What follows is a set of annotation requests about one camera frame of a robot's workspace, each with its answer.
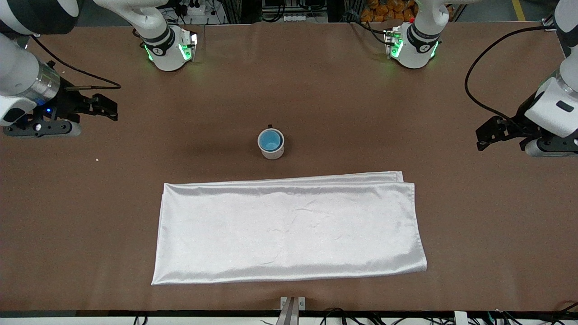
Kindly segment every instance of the green led light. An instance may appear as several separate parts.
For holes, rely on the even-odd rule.
[[[433,50],[432,50],[432,54],[429,56],[429,58],[434,57],[435,55],[435,49],[438,48],[439,42],[435,42],[435,45],[433,46]]]
[[[185,60],[189,60],[191,58],[191,50],[187,46],[179,45],[179,50],[181,50]]]
[[[144,49],[146,50],[146,53],[149,55],[149,60],[153,60],[153,56],[150,55],[149,49],[146,47],[146,45],[144,46]]]
[[[397,58],[399,56],[399,52],[401,51],[402,47],[403,47],[403,39],[400,39],[391,49],[391,56]]]

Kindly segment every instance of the white mug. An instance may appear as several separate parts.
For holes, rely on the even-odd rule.
[[[257,137],[257,145],[265,158],[274,160],[281,157],[285,151],[285,137],[281,131],[269,125]]]

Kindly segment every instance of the brown paper surface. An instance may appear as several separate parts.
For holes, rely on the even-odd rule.
[[[576,160],[531,158],[516,141],[478,152],[475,129],[492,114],[463,89],[478,54],[530,25],[449,24],[419,70],[346,24],[194,27],[198,61],[176,72],[148,62],[130,28],[41,37],[122,84],[103,92],[119,120],[82,116],[77,138],[0,137],[0,308],[273,309],[295,295],[308,309],[532,311],[576,299]],[[480,62],[471,90],[513,115],[561,60],[555,33],[516,35]],[[268,124],[287,140],[276,161],[257,147]],[[426,272],[150,286],[163,182],[371,171],[416,184]]]

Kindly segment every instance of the white cloth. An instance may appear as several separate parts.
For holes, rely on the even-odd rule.
[[[401,173],[165,184],[153,285],[425,271]]]

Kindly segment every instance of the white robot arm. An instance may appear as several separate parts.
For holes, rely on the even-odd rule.
[[[126,19],[139,33],[144,48],[157,68],[174,71],[193,59],[197,35],[166,23],[156,8],[168,0],[94,0]]]
[[[403,23],[386,36],[387,53],[410,69],[421,68],[434,57],[439,36],[450,19],[445,4],[474,3],[480,0],[416,0],[419,12],[413,23]]]
[[[476,130],[478,150],[512,138],[532,157],[578,154],[578,1],[560,0],[554,12],[560,39],[571,54],[506,120],[494,116]]]
[[[155,8],[167,0],[95,2],[135,27],[149,59],[160,70],[173,71],[193,59],[197,35],[169,26]],[[79,113],[117,120],[115,102],[100,94],[92,98],[81,95],[78,87],[60,77],[52,66],[10,39],[68,33],[75,26],[80,9],[77,0],[0,0],[0,126],[4,126],[6,135],[79,135]]]

